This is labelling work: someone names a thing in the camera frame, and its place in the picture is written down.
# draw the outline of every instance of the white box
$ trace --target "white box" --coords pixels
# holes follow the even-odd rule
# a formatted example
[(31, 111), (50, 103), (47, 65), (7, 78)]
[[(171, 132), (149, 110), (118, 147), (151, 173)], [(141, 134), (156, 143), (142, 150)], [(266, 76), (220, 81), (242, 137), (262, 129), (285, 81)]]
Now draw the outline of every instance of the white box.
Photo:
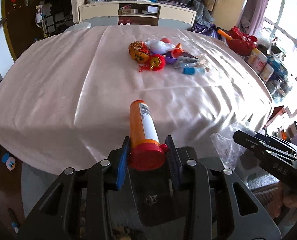
[(150, 13), (158, 13), (158, 7), (148, 5), (147, 11), (150, 12)]

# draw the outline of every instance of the orange handle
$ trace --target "orange handle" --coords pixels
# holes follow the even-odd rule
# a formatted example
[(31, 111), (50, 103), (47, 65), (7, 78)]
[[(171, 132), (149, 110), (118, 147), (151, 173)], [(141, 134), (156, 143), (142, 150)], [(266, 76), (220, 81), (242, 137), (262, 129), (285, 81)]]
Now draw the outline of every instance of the orange handle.
[(220, 34), (220, 35), (222, 35), (222, 36), (224, 36), (225, 39), (227, 39), (227, 40), (232, 40), (233, 39), (230, 35), (228, 35), (227, 33), (225, 33), (222, 30), (218, 30), (217, 33)]

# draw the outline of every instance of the tablecloth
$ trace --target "tablecloth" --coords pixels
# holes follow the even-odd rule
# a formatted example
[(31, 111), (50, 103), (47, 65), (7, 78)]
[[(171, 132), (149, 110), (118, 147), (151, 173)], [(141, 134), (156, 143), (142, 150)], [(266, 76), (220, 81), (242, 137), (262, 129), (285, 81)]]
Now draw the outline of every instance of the tablecloth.
[[(172, 65), (139, 72), (128, 45), (168, 37), (209, 61), (206, 75)], [(81, 170), (120, 148), (129, 106), (147, 102), (161, 142), (214, 154), (209, 139), (230, 123), (258, 130), (272, 98), (256, 73), (222, 41), (157, 26), (100, 26), (68, 31), (31, 45), (0, 85), (0, 144), (29, 165), (60, 174)]]

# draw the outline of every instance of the window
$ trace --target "window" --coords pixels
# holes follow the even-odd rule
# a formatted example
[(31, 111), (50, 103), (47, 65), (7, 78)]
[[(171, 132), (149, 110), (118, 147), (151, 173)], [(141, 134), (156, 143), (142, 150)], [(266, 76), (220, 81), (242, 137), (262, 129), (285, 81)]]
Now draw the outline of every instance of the window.
[(282, 103), (293, 118), (297, 115), (297, 0), (269, 0), (262, 32), (271, 39), (277, 37), (276, 44), (286, 55), (283, 63), (293, 77), (293, 89)]

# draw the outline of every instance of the human hand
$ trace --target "human hand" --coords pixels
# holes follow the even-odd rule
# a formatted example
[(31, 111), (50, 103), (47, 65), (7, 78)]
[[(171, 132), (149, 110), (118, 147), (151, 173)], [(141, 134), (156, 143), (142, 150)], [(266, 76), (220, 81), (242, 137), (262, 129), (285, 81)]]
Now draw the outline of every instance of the human hand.
[(273, 219), (281, 214), (283, 205), (288, 208), (297, 208), (297, 195), (292, 194), (283, 197), (282, 183), (279, 182), (278, 188), (273, 195), (273, 201), (267, 207), (267, 211)]

